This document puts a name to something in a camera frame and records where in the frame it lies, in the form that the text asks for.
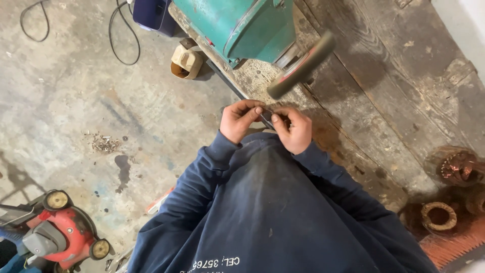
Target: black cable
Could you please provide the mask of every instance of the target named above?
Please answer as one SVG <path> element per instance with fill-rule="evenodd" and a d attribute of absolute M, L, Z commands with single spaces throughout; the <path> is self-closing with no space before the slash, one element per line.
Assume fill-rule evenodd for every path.
<path fill-rule="evenodd" d="M 31 40 L 33 41 L 36 41 L 36 42 L 42 42 L 44 41 L 45 39 L 47 39 L 47 36 L 49 36 L 49 31 L 50 31 L 50 27 L 49 27 L 49 18 L 47 17 L 47 13 L 46 13 L 46 9 L 44 8 L 44 2 L 46 1 L 49 1 L 49 0 L 40 0 L 38 2 L 35 2 L 34 4 L 26 7 L 22 13 L 20 13 L 20 27 L 22 28 L 22 31 L 24 32 L 24 34 L 30 38 Z M 46 18 L 46 22 L 47 22 L 47 32 L 46 32 L 46 35 L 44 36 L 44 38 L 40 39 L 40 40 L 37 40 L 35 38 L 33 38 L 32 36 L 28 35 L 27 32 L 25 31 L 25 28 L 24 28 L 24 17 L 25 17 L 25 14 L 30 10 L 32 9 L 33 7 L 35 7 L 36 5 L 40 4 L 40 6 L 42 7 L 42 11 L 44 12 L 44 16 Z"/>
<path fill-rule="evenodd" d="M 122 62 L 123 64 L 127 65 L 127 66 L 131 66 L 131 65 L 134 65 L 136 64 L 136 62 L 138 62 L 138 59 L 140 59 L 140 53 L 141 53 L 141 50 L 140 50 L 140 42 L 138 41 L 138 37 L 136 36 L 135 34 L 135 31 L 131 28 L 131 26 L 128 24 L 128 22 L 126 21 L 125 17 L 123 16 L 123 13 L 121 13 L 121 7 L 126 5 L 128 2 L 127 1 L 124 1 L 123 3 L 119 3 L 118 0 L 116 0 L 116 4 L 118 5 L 116 7 L 116 9 L 113 11 L 113 14 L 111 14 L 111 19 L 110 19 L 110 25 L 109 25 L 109 28 L 108 28 L 108 36 L 110 37 L 110 45 L 111 45 L 111 49 L 113 50 L 113 53 L 114 55 L 116 56 L 116 58 Z M 132 63 L 125 63 L 123 62 L 119 57 L 118 55 L 116 54 L 116 52 L 114 51 L 114 46 L 113 46 L 113 38 L 111 37 L 111 26 L 113 24 L 113 19 L 114 19 L 114 16 L 116 15 L 116 13 L 119 11 L 120 13 L 120 16 L 121 18 L 123 19 L 123 21 L 125 22 L 125 24 L 128 26 L 129 30 L 131 31 L 131 33 L 133 33 L 133 36 L 135 36 L 135 39 L 136 39 L 136 44 L 138 45 L 138 56 L 136 57 L 136 60 Z"/>

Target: concrete floor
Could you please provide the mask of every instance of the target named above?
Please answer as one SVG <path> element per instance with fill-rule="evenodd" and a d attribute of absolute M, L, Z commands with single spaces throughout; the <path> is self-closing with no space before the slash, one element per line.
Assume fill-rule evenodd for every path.
<path fill-rule="evenodd" d="M 121 64 L 108 40 L 114 0 L 46 2 L 50 34 L 42 43 L 19 25 L 31 3 L 0 5 L 0 203 L 18 205 L 63 189 L 121 252 L 149 219 L 145 208 L 212 141 L 220 108 L 237 97 L 213 73 L 197 81 L 173 76 L 170 58 L 180 38 L 142 30 L 131 18 L 141 57 L 136 65 Z M 40 7 L 27 13 L 25 27 L 43 36 Z M 113 32 L 120 57 L 133 60 L 136 44 L 120 17 Z M 111 154 L 95 151 L 88 132 L 122 145 Z M 120 155 L 129 164 L 127 184 L 120 181 L 128 180 L 121 171 L 127 166 L 115 163 Z M 89 264 L 91 272 L 104 271 L 102 261 Z"/>

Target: navy blue bin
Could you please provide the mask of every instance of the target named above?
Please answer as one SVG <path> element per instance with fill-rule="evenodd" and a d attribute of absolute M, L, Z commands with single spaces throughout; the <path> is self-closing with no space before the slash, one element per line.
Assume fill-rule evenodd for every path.
<path fill-rule="evenodd" d="M 136 0 L 133 21 L 146 30 L 155 30 L 172 37 L 177 23 L 168 13 L 171 2 L 172 0 Z"/>

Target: bench grinder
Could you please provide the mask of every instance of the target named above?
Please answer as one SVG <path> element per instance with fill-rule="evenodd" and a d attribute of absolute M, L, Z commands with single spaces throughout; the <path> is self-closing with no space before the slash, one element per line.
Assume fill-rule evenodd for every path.
<path fill-rule="evenodd" d="M 174 0 L 191 27 L 232 68 L 243 59 L 258 59 L 284 70 L 269 87 L 279 99 L 330 55 L 335 40 L 326 32 L 298 58 L 293 0 Z"/>

